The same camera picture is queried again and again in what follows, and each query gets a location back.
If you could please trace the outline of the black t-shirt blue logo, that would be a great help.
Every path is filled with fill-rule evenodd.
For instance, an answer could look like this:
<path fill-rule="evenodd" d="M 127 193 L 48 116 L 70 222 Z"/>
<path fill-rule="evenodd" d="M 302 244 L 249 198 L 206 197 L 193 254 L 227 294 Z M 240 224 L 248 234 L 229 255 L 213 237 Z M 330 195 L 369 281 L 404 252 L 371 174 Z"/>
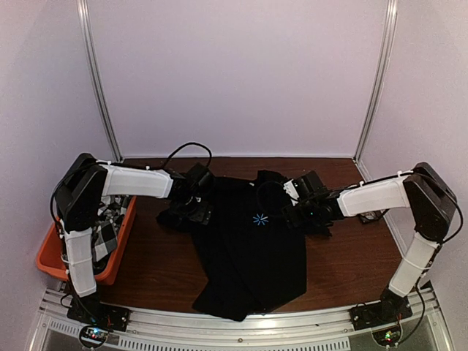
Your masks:
<path fill-rule="evenodd" d="M 156 218 L 191 235 L 208 282 L 192 304 L 200 313 L 240 322 L 271 312 L 307 291 L 306 237 L 330 233 L 310 225 L 291 228 L 281 210 L 290 204 L 287 178 L 260 170 L 254 180 L 218 177 L 207 201 L 208 224 L 178 221 L 170 210 Z"/>

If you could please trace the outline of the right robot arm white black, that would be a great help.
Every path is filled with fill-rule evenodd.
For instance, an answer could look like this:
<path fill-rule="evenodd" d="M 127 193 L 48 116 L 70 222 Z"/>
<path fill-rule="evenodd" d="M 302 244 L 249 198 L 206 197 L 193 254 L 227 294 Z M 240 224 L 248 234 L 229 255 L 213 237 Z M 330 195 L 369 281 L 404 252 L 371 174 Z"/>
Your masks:
<path fill-rule="evenodd" d="M 456 196 L 427 162 L 343 189 L 328 189 L 314 171 L 287 181 L 282 188 L 290 199 L 282 209 L 290 227 L 312 224 L 327 230 L 347 217 L 393 208 L 411 210 L 415 223 L 412 242 L 375 306 L 375 317 L 385 323 L 402 312 L 404 299 L 452 238 L 448 231 L 454 215 L 461 214 Z"/>

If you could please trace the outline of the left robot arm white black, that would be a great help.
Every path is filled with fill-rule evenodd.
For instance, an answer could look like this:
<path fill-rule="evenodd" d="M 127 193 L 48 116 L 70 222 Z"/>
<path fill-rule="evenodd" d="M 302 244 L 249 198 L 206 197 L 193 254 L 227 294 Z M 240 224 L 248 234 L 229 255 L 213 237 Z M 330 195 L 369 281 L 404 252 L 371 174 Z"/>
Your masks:
<path fill-rule="evenodd" d="M 97 291 L 91 263 L 91 234 L 103 197 L 141 196 L 168 199 L 170 213 L 182 221 L 208 224 L 212 207 L 205 200 L 214 185 L 209 168 L 195 164 L 186 173 L 138 167 L 80 154 L 53 193 L 64 234 L 66 266 L 71 285 L 81 299 L 77 313 L 90 325 L 105 318 L 105 308 L 89 297 Z"/>

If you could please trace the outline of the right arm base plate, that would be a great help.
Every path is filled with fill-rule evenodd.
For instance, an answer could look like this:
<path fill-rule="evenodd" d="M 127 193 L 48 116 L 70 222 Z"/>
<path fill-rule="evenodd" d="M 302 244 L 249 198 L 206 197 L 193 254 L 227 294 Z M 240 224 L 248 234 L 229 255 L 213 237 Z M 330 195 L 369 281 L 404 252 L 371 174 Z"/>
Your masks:
<path fill-rule="evenodd" d="M 355 331 L 395 323 L 398 320 L 413 315 L 408 303 L 404 303 L 403 306 L 393 309 L 392 306 L 382 301 L 359 303 L 352 307 L 349 313 Z"/>

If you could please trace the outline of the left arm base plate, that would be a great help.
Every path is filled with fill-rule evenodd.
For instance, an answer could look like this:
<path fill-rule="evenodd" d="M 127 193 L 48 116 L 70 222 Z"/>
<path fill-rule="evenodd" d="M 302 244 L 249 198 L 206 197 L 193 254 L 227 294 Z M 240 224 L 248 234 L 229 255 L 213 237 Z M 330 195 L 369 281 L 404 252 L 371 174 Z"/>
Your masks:
<path fill-rule="evenodd" d="M 73 299 L 67 318 L 87 325 L 94 325 L 111 331 L 125 332 L 129 322 L 128 308 L 97 303 L 86 306 Z"/>

